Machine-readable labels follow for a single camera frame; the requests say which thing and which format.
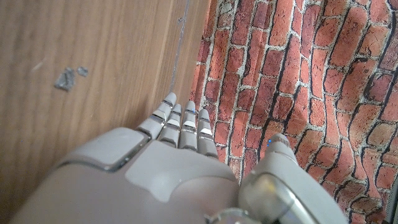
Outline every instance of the wood grain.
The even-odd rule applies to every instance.
[[[186,3],[189,3],[180,40]],[[207,1],[0,1],[0,222],[68,151],[189,97]],[[69,91],[65,67],[88,68]]]

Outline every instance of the brick wallpaper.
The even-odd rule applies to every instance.
[[[351,223],[381,222],[398,171],[397,10],[397,0],[210,1],[191,99],[239,180],[281,132]]]

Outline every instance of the red brick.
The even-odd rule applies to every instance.
[[[294,88],[300,75],[300,40],[292,36],[285,60],[285,70],[282,74],[279,90],[284,93],[294,93]]]
[[[229,72],[237,72],[243,64],[244,49],[237,49],[231,47],[228,52],[228,62],[226,63],[226,70]]]
[[[295,0],[296,5],[300,10],[303,10],[303,0]]]
[[[324,16],[339,16],[342,15],[346,7],[347,0],[333,0],[327,1]]]
[[[249,113],[237,111],[234,119],[233,133],[231,137],[231,155],[241,157],[243,153],[243,139]]]
[[[218,18],[218,28],[229,27],[231,25],[232,15],[230,13],[221,14]]]
[[[236,88],[239,76],[235,73],[226,72],[223,87],[221,88],[220,105],[218,107],[218,119],[229,121],[234,107]]]
[[[382,166],[377,175],[376,185],[385,189],[391,189],[392,183],[396,179],[397,169],[388,166]]]
[[[293,113],[287,123],[286,133],[300,134],[307,124],[308,115],[308,89],[300,87],[294,103]]]
[[[206,65],[197,65],[193,77],[190,100],[195,102],[196,110],[199,109],[200,105],[201,93],[203,91],[203,83],[205,81],[205,70]]]
[[[271,108],[272,97],[275,92],[276,78],[262,77],[257,91],[250,123],[263,126]]]
[[[216,106],[214,104],[209,104],[203,107],[209,112],[210,126],[214,127],[216,119]]]
[[[398,9],[398,0],[389,0],[389,3],[391,5],[391,8],[394,10]]]
[[[296,152],[296,159],[301,168],[307,165],[309,158],[317,151],[322,137],[323,133],[320,131],[307,130],[305,132]]]
[[[335,118],[335,107],[334,107],[334,98],[331,96],[325,96],[325,104],[326,104],[326,138],[325,142],[329,144],[339,145],[339,134],[338,127]]]
[[[242,90],[238,96],[238,108],[250,110],[251,103],[254,100],[254,90]]]
[[[268,29],[269,18],[272,13],[272,4],[259,2],[257,4],[256,15],[254,16],[253,26]]]
[[[331,55],[330,63],[332,65],[345,66],[348,64],[360,40],[366,21],[367,13],[364,9],[352,7],[348,11],[343,29]]]
[[[341,184],[354,169],[353,151],[349,146],[349,142],[342,140],[340,156],[337,160],[337,166],[331,170],[325,180]]]
[[[398,26],[396,26],[394,34],[391,37],[390,44],[388,45],[387,50],[384,53],[384,56],[380,63],[380,68],[390,71],[395,70],[398,64],[397,52],[398,52]]]
[[[385,146],[392,135],[396,126],[389,124],[378,124],[368,137],[368,143],[374,146]]]
[[[257,164],[256,152],[251,149],[246,149],[244,151],[243,177],[245,177],[246,174],[248,174],[256,164]]]
[[[232,169],[236,179],[239,181],[241,178],[241,159],[229,158],[229,167]]]
[[[310,123],[315,126],[323,126],[325,124],[325,110],[324,104],[320,100],[311,100],[311,113],[310,113]]]
[[[214,142],[226,145],[229,135],[229,123],[217,122]]]
[[[391,79],[392,77],[390,75],[381,75],[377,79],[374,78],[368,98],[370,100],[383,101],[384,97],[386,97]]]
[[[351,115],[337,112],[338,129],[340,131],[340,134],[344,137],[348,137],[349,121],[351,121]]]
[[[326,47],[333,42],[338,29],[338,19],[325,19],[315,36],[315,44]]]
[[[277,77],[279,74],[280,62],[284,56],[284,52],[278,50],[268,50],[262,73],[264,75]]]
[[[335,190],[336,190],[336,186],[333,184],[329,184],[328,182],[323,182],[322,183],[322,187],[329,193],[330,196],[334,196],[335,194]]]
[[[348,204],[354,199],[357,195],[362,194],[366,190],[366,187],[363,184],[358,184],[353,182],[352,180],[348,181],[344,188],[342,188],[337,196],[336,200],[340,206],[340,208],[345,211],[345,208],[348,207]]]
[[[308,84],[308,76],[309,76],[309,65],[308,61],[304,58],[301,58],[301,70],[300,70],[300,81]]]
[[[266,128],[264,139],[261,143],[260,159],[264,158],[266,154],[268,139],[270,139],[274,134],[281,133],[284,128],[284,124],[276,121],[269,121],[269,124],[266,126]]]
[[[297,144],[297,139],[296,139],[296,138],[293,138],[293,137],[290,137],[290,136],[286,136],[286,138],[287,138],[287,140],[288,140],[289,143],[290,143],[291,149],[292,149],[293,151],[295,151],[295,146],[296,146],[296,144]]]
[[[355,156],[355,173],[354,177],[357,178],[358,180],[366,180],[367,175],[365,172],[365,169],[362,165],[362,159],[361,156]]]
[[[275,119],[285,120],[287,113],[290,111],[293,104],[293,99],[284,96],[278,96],[276,98],[276,103],[274,110],[272,112],[272,117]]]
[[[388,24],[390,22],[390,11],[386,1],[372,1],[369,16],[372,22]]]
[[[234,32],[231,39],[233,44],[246,45],[253,9],[254,0],[240,1],[238,3],[234,21]]]
[[[330,167],[336,160],[338,149],[335,147],[322,146],[315,158],[315,163],[321,166]]]
[[[375,208],[380,206],[381,203],[379,199],[363,197],[355,201],[352,204],[351,208],[359,212],[369,213],[371,210],[374,210]]]
[[[323,176],[325,175],[326,170],[322,169],[321,167],[311,165],[308,174],[311,175],[312,178],[314,178],[317,182],[321,182]]]
[[[322,98],[322,78],[325,69],[327,50],[314,49],[312,56],[312,94]]]
[[[366,138],[373,119],[377,118],[380,106],[361,105],[349,127],[349,140],[355,151],[359,151],[362,140]]]
[[[321,8],[317,5],[311,5],[307,8],[303,16],[302,28],[302,46],[301,54],[309,58],[311,54],[312,39],[315,32],[315,24]]]
[[[198,62],[205,63],[207,60],[207,56],[209,55],[210,41],[201,40],[199,54],[198,54]]]
[[[329,68],[325,77],[325,91],[335,94],[339,90],[341,81],[343,80],[343,73],[336,69]]]
[[[209,76],[217,80],[220,80],[223,76],[224,60],[226,57],[228,44],[228,35],[228,30],[218,30],[216,31],[214,38],[214,47],[213,53],[211,55]]]
[[[383,162],[398,164],[398,137],[395,137],[389,146],[389,150],[383,155]]]
[[[223,2],[220,6],[220,16],[218,18],[218,27],[229,27],[232,21],[233,1]]]
[[[206,100],[215,103],[217,101],[219,92],[220,92],[220,81],[218,80],[207,81],[206,90],[205,90]]]
[[[379,160],[380,153],[373,149],[365,149],[363,156],[363,167],[365,169],[366,175],[369,179],[369,190],[368,195],[374,198],[380,198],[380,194],[376,189],[375,180],[374,180],[374,171],[377,168],[377,161]]]
[[[386,27],[370,26],[366,32],[359,52],[370,56],[379,56],[384,47],[383,43],[384,39],[387,37],[387,32],[388,29]]]
[[[243,73],[243,85],[257,85],[266,41],[266,32],[253,30],[248,50],[248,56],[246,57],[246,66]]]
[[[388,99],[387,105],[384,108],[381,119],[387,121],[398,121],[398,82],[392,87],[391,95]]]
[[[286,44],[292,9],[293,0],[279,1],[277,3],[269,39],[270,45],[282,46]]]
[[[248,135],[246,136],[246,147],[249,149],[258,149],[260,145],[262,130],[261,129],[248,129]]]
[[[365,5],[368,4],[368,1],[369,1],[369,0],[355,0],[355,1],[358,2],[359,4],[365,6]]]
[[[207,13],[205,16],[205,30],[203,31],[203,38],[210,38],[213,33],[214,22],[216,18],[217,1],[209,1]]]
[[[375,60],[353,64],[353,69],[347,74],[343,84],[343,91],[341,92],[341,99],[338,100],[337,108],[346,111],[353,111],[355,109],[375,66]]]
[[[303,19],[303,14],[300,13],[299,9],[294,8],[293,14],[293,23],[292,29],[298,34],[301,35],[301,21]]]
[[[220,162],[225,162],[226,158],[226,149],[223,146],[216,146],[217,148],[217,153],[218,153],[218,160]]]

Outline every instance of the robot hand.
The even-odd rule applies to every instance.
[[[11,223],[346,223],[285,136],[239,187],[217,160],[208,112],[175,102],[69,153]]]

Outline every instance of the small metal part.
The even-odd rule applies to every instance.
[[[87,75],[88,75],[88,69],[86,67],[80,66],[80,67],[77,68],[76,71],[77,71],[77,74],[79,74],[79,75],[81,75],[83,77],[87,77]]]
[[[65,70],[60,74],[54,86],[61,90],[69,91],[75,84],[75,73],[70,67],[65,68]]]
[[[227,208],[213,215],[209,219],[209,224],[261,224],[259,221],[251,219],[247,211],[240,208]]]

